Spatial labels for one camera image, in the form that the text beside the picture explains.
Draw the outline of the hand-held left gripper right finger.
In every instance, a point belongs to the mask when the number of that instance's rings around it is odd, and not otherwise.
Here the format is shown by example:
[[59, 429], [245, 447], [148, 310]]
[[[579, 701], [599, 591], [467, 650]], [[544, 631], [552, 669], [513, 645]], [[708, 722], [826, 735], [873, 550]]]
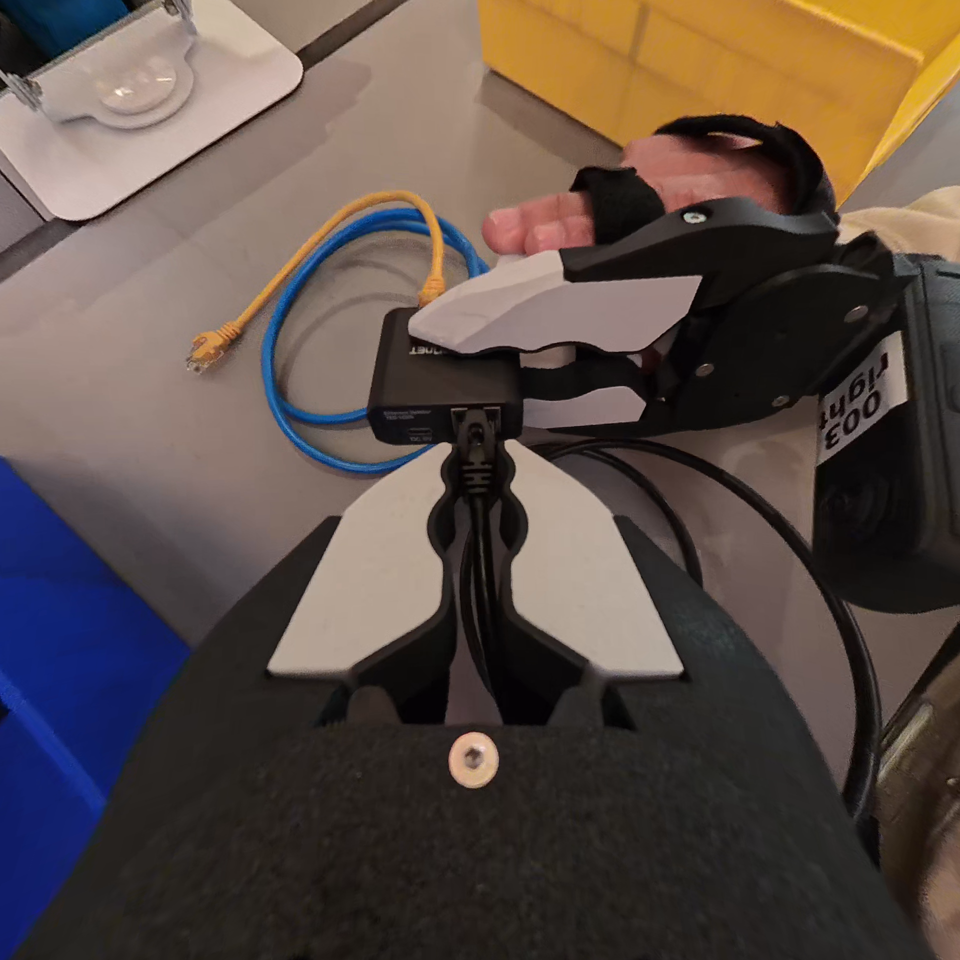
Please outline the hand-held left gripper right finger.
[[496, 700], [504, 724], [545, 724], [568, 690], [685, 677], [618, 520], [602, 500], [518, 441], [497, 450], [493, 549]]

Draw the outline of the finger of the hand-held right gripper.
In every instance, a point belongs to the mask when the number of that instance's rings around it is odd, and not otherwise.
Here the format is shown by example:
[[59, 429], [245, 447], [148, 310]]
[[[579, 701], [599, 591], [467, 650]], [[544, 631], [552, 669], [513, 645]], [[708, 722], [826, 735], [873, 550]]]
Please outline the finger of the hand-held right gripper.
[[460, 355], [583, 346], [639, 354], [690, 311], [700, 275], [571, 281], [561, 255], [510, 260], [468, 279], [409, 319], [416, 341]]
[[657, 353], [536, 353], [525, 357], [525, 426], [574, 431], [634, 424]]

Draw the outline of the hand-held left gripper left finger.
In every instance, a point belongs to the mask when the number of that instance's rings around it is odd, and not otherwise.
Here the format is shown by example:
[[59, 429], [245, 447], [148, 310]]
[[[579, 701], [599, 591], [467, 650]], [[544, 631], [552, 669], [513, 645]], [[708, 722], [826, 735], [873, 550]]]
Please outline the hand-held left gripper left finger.
[[343, 512], [268, 661], [270, 678], [379, 688], [403, 721], [445, 721], [460, 468], [456, 447], [438, 444]]

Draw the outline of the black ethernet port adapter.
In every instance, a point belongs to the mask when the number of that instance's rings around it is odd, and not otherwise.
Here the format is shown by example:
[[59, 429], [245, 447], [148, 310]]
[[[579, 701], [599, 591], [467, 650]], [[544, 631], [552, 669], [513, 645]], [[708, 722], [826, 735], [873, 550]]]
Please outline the black ethernet port adapter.
[[379, 442], [394, 447], [455, 443], [464, 416], [483, 411], [495, 435], [523, 430], [519, 359], [509, 353], [461, 356], [409, 334], [413, 308], [383, 318], [366, 402], [366, 421]]

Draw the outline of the yellow plastic bin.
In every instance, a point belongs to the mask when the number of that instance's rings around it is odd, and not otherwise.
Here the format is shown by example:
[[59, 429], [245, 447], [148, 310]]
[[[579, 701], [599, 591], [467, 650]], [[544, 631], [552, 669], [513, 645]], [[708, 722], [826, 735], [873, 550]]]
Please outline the yellow plastic bin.
[[957, 84], [957, 1], [480, 1], [496, 74], [620, 146], [683, 116], [781, 123], [839, 201]]

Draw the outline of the blue plastic bin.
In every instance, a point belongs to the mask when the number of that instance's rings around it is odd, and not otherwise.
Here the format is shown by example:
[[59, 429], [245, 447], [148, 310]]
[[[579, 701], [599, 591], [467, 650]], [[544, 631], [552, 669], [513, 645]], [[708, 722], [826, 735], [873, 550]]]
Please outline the blue plastic bin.
[[186, 643], [1, 462], [1, 957], [72, 873]]

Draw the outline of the person's right forearm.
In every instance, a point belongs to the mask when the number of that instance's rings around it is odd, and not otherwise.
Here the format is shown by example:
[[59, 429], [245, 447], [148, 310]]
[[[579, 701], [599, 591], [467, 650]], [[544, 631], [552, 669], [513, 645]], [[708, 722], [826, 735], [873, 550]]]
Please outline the person's right forearm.
[[933, 190], [901, 207], [875, 206], [842, 215], [839, 242], [875, 234], [892, 252], [959, 262], [959, 186]]

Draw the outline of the person's right hand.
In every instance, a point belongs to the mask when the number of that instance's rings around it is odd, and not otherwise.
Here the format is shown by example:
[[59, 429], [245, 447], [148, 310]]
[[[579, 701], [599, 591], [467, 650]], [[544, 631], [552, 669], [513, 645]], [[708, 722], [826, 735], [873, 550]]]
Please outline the person's right hand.
[[492, 211], [482, 234], [498, 255], [532, 256], [611, 244], [666, 214], [729, 198], [839, 220], [824, 165], [798, 132], [713, 114], [681, 117], [630, 141], [617, 167], [584, 167], [566, 192]]

